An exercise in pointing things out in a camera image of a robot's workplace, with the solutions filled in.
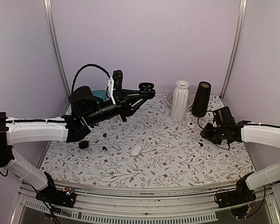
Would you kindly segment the black earbud case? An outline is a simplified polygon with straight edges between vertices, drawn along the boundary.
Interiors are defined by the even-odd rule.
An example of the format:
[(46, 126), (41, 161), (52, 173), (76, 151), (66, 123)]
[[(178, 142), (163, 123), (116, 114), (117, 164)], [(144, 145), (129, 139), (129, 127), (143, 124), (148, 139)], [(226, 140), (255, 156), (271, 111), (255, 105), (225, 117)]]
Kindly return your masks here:
[(78, 147), (80, 149), (86, 149), (89, 147), (89, 142), (87, 140), (83, 140), (83, 141), (79, 142)]
[(139, 90), (141, 93), (148, 95), (148, 99), (152, 99), (155, 96), (155, 89), (153, 83), (149, 83), (149, 82), (140, 83)]

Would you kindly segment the small white earbud case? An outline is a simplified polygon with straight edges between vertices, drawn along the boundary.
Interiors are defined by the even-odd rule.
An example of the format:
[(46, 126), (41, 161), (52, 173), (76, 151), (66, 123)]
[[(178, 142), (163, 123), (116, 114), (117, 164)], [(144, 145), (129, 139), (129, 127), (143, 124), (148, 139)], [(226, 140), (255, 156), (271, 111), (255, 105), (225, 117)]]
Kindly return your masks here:
[(192, 122), (192, 121), (187, 122), (187, 126), (188, 126), (189, 128), (195, 128), (195, 127), (196, 127), (195, 123)]

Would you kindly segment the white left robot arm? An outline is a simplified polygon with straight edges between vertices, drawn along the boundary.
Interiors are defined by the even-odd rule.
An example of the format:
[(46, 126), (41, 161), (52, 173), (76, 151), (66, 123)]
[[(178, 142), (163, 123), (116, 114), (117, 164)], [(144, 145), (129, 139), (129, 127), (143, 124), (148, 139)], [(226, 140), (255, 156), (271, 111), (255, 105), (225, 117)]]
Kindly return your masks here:
[(117, 115), (126, 121), (154, 96), (154, 86), (150, 83), (141, 83), (137, 91), (118, 87), (107, 101), (93, 96), (88, 86), (81, 86), (69, 97), (71, 115), (52, 119), (15, 119), (0, 112), (0, 168), (11, 171), (49, 202), (55, 203), (64, 191), (57, 190), (51, 176), (32, 166), (13, 149), (13, 145), (37, 141), (79, 142), (101, 121)]

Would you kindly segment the white oval charging case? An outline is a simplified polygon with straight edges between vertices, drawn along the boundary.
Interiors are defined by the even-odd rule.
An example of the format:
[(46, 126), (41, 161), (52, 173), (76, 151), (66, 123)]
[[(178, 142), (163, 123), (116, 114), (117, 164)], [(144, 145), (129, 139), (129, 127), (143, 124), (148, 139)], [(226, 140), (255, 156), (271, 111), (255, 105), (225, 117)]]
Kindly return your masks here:
[(131, 149), (131, 155), (132, 156), (138, 156), (141, 151), (142, 151), (142, 145), (136, 144)]

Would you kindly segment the black tall tumbler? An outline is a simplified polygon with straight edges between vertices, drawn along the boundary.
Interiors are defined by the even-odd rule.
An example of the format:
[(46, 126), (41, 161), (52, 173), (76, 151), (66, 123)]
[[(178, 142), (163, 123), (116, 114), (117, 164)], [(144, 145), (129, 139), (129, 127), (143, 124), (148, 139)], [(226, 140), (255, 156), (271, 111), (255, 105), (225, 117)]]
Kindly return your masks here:
[(198, 85), (191, 112), (195, 117), (203, 117), (206, 114), (211, 92), (211, 84), (201, 81)]

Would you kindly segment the white ribbed plate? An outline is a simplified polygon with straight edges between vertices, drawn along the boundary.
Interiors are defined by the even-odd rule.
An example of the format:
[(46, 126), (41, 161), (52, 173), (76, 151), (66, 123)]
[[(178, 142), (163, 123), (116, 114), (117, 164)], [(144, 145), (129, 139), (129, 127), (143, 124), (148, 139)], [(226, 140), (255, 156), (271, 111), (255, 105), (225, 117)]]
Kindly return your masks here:
[[(169, 107), (172, 106), (172, 103), (173, 103), (173, 93), (170, 93), (170, 94), (167, 95), (166, 102), (167, 102), (167, 105)], [(190, 95), (188, 95), (186, 109), (190, 109), (192, 107), (192, 105), (193, 105), (193, 98)]]

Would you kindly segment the white pleated vase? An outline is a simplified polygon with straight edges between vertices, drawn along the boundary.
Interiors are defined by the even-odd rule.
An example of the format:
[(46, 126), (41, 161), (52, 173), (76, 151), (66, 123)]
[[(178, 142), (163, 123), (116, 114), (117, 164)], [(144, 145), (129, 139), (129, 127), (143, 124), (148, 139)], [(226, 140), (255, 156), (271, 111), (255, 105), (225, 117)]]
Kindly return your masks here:
[(184, 118), (189, 97), (188, 87), (189, 83), (187, 81), (179, 80), (176, 82), (171, 106), (171, 119), (173, 122), (181, 122)]

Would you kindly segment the aluminium front rail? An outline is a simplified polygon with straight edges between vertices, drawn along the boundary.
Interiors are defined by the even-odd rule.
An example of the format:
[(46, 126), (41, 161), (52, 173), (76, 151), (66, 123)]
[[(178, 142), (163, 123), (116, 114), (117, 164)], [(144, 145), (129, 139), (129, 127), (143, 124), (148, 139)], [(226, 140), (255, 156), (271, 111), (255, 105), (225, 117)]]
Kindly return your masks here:
[(220, 208), (214, 197), (235, 182), (173, 188), (103, 187), (56, 181), (75, 189), (73, 208), (60, 207), (58, 222), (82, 224), (280, 224), (280, 209), (270, 187), (256, 191), (251, 214), (235, 218), (243, 205)]

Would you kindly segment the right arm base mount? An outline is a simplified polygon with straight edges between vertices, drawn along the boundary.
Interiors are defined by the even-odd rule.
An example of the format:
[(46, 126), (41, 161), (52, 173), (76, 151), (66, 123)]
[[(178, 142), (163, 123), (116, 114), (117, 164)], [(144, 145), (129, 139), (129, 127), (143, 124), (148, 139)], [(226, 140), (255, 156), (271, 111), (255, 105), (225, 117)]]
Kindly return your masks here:
[(231, 207), (243, 203), (252, 202), (256, 199), (253, 190), (249, 190), (245, 180), (239, 180), (236, 183), (235, 190), (223, 190), (217, 192), (214, 196), (215, 202), (219, 208)]

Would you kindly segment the aluminium corner post left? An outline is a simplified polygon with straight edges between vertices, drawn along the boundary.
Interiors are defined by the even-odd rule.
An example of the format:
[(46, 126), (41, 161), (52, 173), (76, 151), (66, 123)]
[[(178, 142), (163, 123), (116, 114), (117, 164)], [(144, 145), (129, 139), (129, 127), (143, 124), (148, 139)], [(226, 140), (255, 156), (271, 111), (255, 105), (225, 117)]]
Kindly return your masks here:
[(52, 46), (53, 46), (53, 52), (55, 55), (58, 72), (59, 72), (59, 75), (61, 78), (61, 82), (62, 82), (62, 86), (65, 91), (65, 94), (68, 97), (70, 95), (70, 88), (69, 88), (68, 80), (67, 80), (67, 77), (65, 74), (63, 62), (62, 62), (61, 52), (59, 49), (58, 38), (57, 38), (54, 17), (53, 17), (52, 4), (51, 4), (52, 1), (44, 0), (43, 3), (44, 3), (44, 10), (45, 10), (46, 20), (47, 20), (47, 24), (48, 24), (48, 29), (49, 29), (49, 35), (50, 35)]

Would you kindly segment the aluminium corner post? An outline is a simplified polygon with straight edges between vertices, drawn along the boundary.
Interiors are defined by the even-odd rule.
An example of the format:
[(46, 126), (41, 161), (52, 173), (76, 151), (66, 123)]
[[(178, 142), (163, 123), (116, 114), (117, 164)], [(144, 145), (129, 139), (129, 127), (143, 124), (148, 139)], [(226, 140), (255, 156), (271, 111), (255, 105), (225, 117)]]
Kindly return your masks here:
[(228, 87), (229, 87), (229, 84), (231, 83), (231, 77), (232, 77), (233, 69), (235, 66), (237, 52), (238, 52), (238, 48), (240, 45), (241, 35), (242, 35), (243, 26), (244, 26), (244, 22), (245, 22), (245, 13), (246, 13), (246, 8), (247, 8), (247, 2), (248, 2), (247, 0), (239, 1), (238, 18), (237, 18), (233, 46), (231, 49), (231, 55), (230, 55), (230, 59), (228, 62), (225, 79), (224, 79), (223, 86), (222, 86), (222, 89), (220, 92), (220, 98), (222, 101), (224, 101), (224, 99), (226, 98)]
[(59, 75), (61, 78), (61, 82), (62, 82), (62, 86), (65, 91), (65, 94), (68, 97), (70, 95), (70, 88), (69, 88), (68, 80), (67, 80), (67, 77), (65, 74), (63, 62), (62, 62), (61, 52), (59, 49), (58, 38), (57, 38), (54, 17), (53, 17), (52, 4), (51, 4), (52, 1), (44, 0), (43, 3), (44, 3), (44, 10), (45, 10), (46, 20), (47, 20), (47, 24), (48, 24), (48, 29), (49, 29), (49, 35), (50, 35), (52, 46), (53, 46), (53, 52), (55, 55), (58, 72), (59, 72)]

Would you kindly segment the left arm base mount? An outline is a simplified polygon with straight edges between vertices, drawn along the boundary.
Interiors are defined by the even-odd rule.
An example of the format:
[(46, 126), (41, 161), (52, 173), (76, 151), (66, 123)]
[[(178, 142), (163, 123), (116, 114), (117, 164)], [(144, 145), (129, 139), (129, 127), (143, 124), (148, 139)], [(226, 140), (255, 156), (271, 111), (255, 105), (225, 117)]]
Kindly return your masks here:
[(48, 179), (48, 186), (43, 190), (37, 190), (35, 198), (50, 204), (73, 208), (77, 197), (75, 190), (70, 187), (57, 189), (52, 177), (47, 172), (44, 173)]

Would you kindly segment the aluminium corner post right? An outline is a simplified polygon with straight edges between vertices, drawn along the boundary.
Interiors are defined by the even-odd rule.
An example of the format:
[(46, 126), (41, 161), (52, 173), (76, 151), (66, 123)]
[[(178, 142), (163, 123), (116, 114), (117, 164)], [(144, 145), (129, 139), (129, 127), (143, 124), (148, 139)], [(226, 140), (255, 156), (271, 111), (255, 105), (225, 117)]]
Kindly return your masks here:
[(230, 59), (228, 62), (225, 79), (224, 79), (223, 86), (222, 86), (222, 89), (220, 92), (220, 98), (222, 101), (224, 101), (224, 99), (226, 98), (228, 87), (229, 87), (229, 84), (231, 83), (231, 77), (232, 77), (233, 69), (235, 66), (237, 52), (238, 52), (238, 48), (240, 45), (241, 35), (242, 35), (243, 26), (244, 26), (244, 22), (245, 22), (245, 13), (246, 13), (246, 8), (247, 8), (247, 2), (248, 2), (247, 0), (239, 1), (238, 18), (237, 18), (233, 46), (231, 49), (231, 55), (230, 55)]

